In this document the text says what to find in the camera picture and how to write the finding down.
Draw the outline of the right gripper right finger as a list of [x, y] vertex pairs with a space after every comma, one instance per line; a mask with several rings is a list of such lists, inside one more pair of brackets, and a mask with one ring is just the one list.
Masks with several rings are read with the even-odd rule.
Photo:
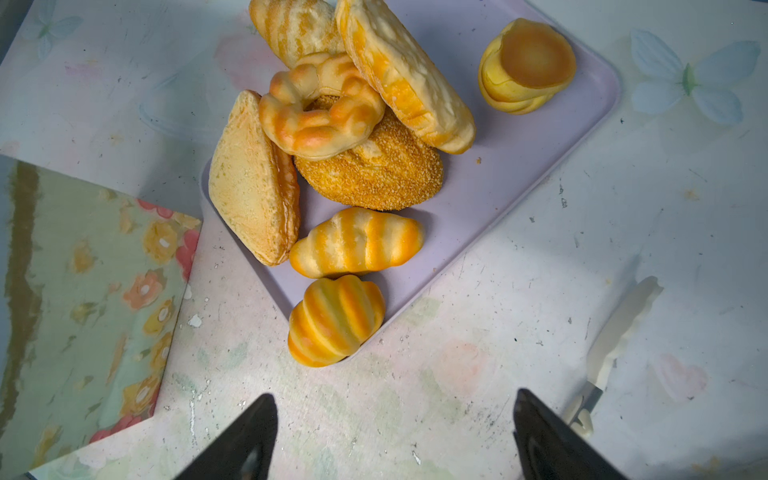
[[522, 479], [627, 479], [530, 390], [513, 412]]

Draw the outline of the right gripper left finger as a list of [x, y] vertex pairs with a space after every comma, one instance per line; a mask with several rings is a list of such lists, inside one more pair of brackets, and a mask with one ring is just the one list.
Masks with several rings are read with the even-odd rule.
[[176, 479], [268, 478], [278, 433], [274, 396], [260, 395]]

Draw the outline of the twisted ring bread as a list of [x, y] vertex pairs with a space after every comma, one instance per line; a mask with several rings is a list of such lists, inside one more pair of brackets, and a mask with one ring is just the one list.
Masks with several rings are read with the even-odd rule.
[[281, 150], [324, 160], [369, 138], [386, 104], [349, 55], [320, 52], [303, 57], [271, 80], [259, 101], [265, 134]]

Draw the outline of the white metal tongs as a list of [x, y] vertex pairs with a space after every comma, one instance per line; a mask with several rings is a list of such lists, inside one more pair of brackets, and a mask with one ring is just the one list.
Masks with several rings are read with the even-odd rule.
[[592, 412], [607, 389], [613, 365], [663, 290], [655, 276], [640, 281], [624, 295], [594, 340], [586, 357], [586, 381], [561, 415], [581, 438], [593, 434]]

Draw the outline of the striped bread roll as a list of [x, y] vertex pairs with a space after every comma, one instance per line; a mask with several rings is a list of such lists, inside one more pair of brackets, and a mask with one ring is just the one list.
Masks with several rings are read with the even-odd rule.
[[294, 67], [304, 56], [344, 53], [335, 7], [320, 0], [251, 0], [252, 23], [273, 53]]

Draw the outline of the paper bag with floral sides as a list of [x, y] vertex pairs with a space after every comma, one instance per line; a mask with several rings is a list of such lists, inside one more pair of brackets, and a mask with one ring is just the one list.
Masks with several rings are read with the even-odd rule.
[[149, 419], [201, 223], [1, 160], [1, 475]]

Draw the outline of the long glazed loaf bread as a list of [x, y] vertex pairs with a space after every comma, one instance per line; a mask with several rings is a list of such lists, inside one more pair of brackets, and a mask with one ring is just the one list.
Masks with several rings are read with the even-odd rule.
[[473, 145], [470, 109], [386, 2], [339, 1], [335, 22], [355, 66], [419, 139], [450, 154]]

